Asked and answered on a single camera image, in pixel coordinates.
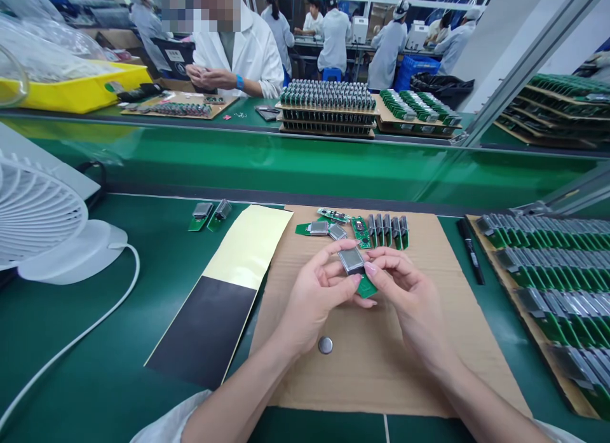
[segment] fingernail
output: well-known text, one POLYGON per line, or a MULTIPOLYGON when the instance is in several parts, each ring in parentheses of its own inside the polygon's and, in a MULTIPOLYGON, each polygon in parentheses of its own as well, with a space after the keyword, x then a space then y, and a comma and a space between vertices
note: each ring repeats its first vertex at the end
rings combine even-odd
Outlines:
POLYGON ((375 273, 377 273, 377 266, 373 265, 371 262, 364 262, 364 269, 370 276, 375 276, 375 273))

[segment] hand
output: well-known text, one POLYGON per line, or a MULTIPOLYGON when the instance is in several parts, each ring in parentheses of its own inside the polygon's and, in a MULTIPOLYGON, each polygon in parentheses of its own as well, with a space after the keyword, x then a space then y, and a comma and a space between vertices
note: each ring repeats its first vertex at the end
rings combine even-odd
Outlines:
POLYGON ((222 69, 209 69, 201 75, 201 86, 207 90, 237 88, 237 75, 222 69))
POLYGON ((356 295, 362 279, 360 275, 345 276, 340 261, 327 264, 332 254, 357 245, 357 240, 332 242, 301 268, 286 310, 274 333, 293 351, 293 355, 304 354, 315 346, 320 329, 336 306, 350 300, 363 308, 377 304, 356 295))
POLYGON ((367 252, 365 270, 377 290, 396 308, 405 345, 432 372, 457 359, 445 331, 434 283, 403 252, 380 247, 367 252))

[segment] black trash bag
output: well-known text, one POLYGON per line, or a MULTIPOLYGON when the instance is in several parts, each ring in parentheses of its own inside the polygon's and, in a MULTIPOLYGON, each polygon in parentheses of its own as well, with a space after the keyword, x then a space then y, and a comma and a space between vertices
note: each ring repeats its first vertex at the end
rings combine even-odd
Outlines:
POLYGON ((419 73, 411 77, 411 90, 433 93, 451 109, 457 109, 474 88, 474 79, 462 81, 455 76, 433 76, 430 73, 419 73))

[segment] blue plastic basket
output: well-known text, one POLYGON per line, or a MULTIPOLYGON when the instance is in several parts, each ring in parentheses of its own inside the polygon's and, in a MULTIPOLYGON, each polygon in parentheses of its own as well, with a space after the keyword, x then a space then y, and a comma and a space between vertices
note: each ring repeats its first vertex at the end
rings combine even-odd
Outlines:
POLYGON ((434 58, 424 57, 423 55, 405 56, 400 65, 400 70, 398 70, 396 82, 394 82, 394 90, 397 92, 409 90, 411 76, 421 72, 427 72, 434 76, 438 73, 439 68, 440 62, 437 62, 434 58))

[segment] yellow plastic tray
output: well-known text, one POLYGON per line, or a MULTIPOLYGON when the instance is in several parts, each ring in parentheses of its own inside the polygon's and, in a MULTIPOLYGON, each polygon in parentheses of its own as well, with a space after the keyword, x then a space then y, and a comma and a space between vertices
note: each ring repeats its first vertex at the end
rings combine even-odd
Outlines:
MULTIPOLYGON (((105 88, 109 82, 119 83, 125 90, 152 82, 145 66, 110 64, 122 71, 54 84, 30 82, 30 94, 19 107, 84 114, 118 101, 116 94, 105 88)), ((4 91, 3 95, 6 95, 6 91, 16 93, 18 87, 18 81, 0 78, 0 90, 4 91)))

